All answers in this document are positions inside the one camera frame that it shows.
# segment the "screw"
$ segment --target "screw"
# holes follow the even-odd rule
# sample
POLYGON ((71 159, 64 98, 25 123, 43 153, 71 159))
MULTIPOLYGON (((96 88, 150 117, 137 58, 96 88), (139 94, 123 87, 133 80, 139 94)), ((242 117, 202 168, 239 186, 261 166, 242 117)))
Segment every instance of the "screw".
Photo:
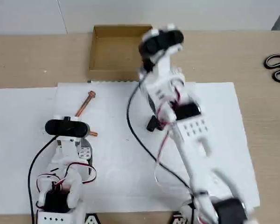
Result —
POLYGON ((94 136, 94 137, 97 137, 97 136, 98 136, 98 133, 97 133, 97 132, 89 131, 89 135, 94 136))
POLYGON ((79 117, 81 115, 81 113, 83 112, 83 110, 86 108, 86 106, 89 104, 89 102, 91 101, 92 98, 95 98, 95 92, 94 91, 90 91, 88 93, 88 97, 87 99, 83 102, 82 106, 80 107, 80 109, 77 111, 76 113, 76 117, 79 117))

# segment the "wooden table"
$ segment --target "wooden table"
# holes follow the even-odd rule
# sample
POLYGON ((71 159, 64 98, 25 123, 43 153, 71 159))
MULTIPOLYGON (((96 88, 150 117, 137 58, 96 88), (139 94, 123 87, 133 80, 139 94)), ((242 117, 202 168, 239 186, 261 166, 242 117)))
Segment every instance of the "wooden table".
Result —
MULTIPOLYGON (((90 39, 90 34, 0 36, 0 88, 87 81, 90 39)), ((173 57, 188 81, 234 82, 260 192, 261 224, 280 224, 280 84, 262 66, 271 53, 280 53, 280 31, 188 32, 184 51, 173 57)), ((99 215, 102 224, 166 223, 169 217, 99 215)), ((9 223, 29 224, 29 215, 0 216, 0 224, 9 223)))

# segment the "brown box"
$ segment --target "brown box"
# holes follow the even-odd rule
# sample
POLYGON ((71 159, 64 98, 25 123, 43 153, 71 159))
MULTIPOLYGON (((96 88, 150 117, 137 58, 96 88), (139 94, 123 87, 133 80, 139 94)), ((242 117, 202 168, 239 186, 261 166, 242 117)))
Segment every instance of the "brown box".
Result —
POLYGON ((141 66, 138 46, 151 25, 97 25, 92 34, 90 79, 103 81, 138 80, 141 66))

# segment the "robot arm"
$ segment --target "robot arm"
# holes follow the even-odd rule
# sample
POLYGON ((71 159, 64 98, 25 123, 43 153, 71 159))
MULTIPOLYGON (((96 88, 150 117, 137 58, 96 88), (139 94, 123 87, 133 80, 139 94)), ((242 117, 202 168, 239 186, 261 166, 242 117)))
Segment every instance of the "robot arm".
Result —
POLYGON ((139 46, 143 67, 139 77, 159 125, 170 126, 182 161, 190 177, 196 208, 195 221, 203 224, 241 224, 247 220, 245 198, 233 177, 216 167, 212 153, 217 147, 199 99, 185 87, 182 71, 172 68, 170 55, 182 50, 183 35, 173 25, 146 33, 139 46), (215 172, 230 188, 231 198, 214 201, 205 189, 210 173, 215 172))
POLYGON ((81 200, 82 185, 96 178, 92 163, 92 148, 85 137, 90 132, 79 115, 95 95, 89 97, 74 117, 54 117, 45 126, 48 134, 58 136, 58 146, 46 172, 40 174, 36 181, 39 197, 36 206, 38 224, 49 220, 62 221, 64 224, 84 224, 85 205, 81 200))

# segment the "black cable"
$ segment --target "black cable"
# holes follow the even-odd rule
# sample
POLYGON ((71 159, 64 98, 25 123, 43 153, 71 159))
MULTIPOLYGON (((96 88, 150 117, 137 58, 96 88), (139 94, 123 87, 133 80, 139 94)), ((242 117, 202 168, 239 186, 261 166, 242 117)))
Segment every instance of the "black cable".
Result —
MULTIPOLYGON (((135 133, 135 131, 133 130, 132 128, 132 125, 131 125, 131 121, 130 121, 130 115, 129 115, 129 112, 130 112, 130 107, 131 107, 131 102, 132 102, 132 99, 134 98, 137 90, 140 88, 141 84, 145 81, 145 79, 147 78, 148 75, 146 75, 145 77, 143 77, 138 85, 136 86, 136 88, 134 89, 134 91, 132 92, 130 98, 129 98, 129 101, 128 101, 128 104, 127 104, 127 109, 126 109, 126 120, 127 120, 127 124, 129 125, 129 128, 133 134, 133 136, 135 137, 135 139, 139 142, 139 144, 144 148, 144 150, 150 155, 150 157, 156 162, 157 159, 156 157, 148 150, 148 148, 145 147, 145 145, 142 143, 142 141, 139 139, 139 137, 137 136, 137 134, 135 133)), ((164 165, 163 163, 160 162, 160 166, 165 169, 167 172, 169 172, 170 174, 172 174, 174 177, 176 177, 181 183, 183 183, 183 185, 190 189, 189 185, 179 176, 177 175, 174 171, 172 171, 171 169, 169 169, 166 165, 164 165)))
POLYGON ((29 168, 29 172, 28 172, 28 193, 29 193, 29 201, 30 201, 30 211, 31 211, 31 221, 32 224, 35 223, 34 221, 34 212, 33 212, 33 202, 32 202, 32 195, 31 195, 31 187, 30 187, 30 177, 31 177, 31 171, 32 171, 32 167, 36 161, 36 159, 38 158, 38 156, 46 149, 46 147, 48 147, 56 138, 58 137, 58 135, 54 136, 44 147, 41 148, 41 150, 39 150, 39 152, 36 154, 36 156, 34 157, 34 159, 32 160, 32 163, 30 165, 29 168))
POLYGON ((194 224, 194 211, 195 211, 195 206, 194 206, 194 196, 191 195, 191 200, 193 203, 193 207, 192 207, 192 216, 191 216, 191 224, 194 224))

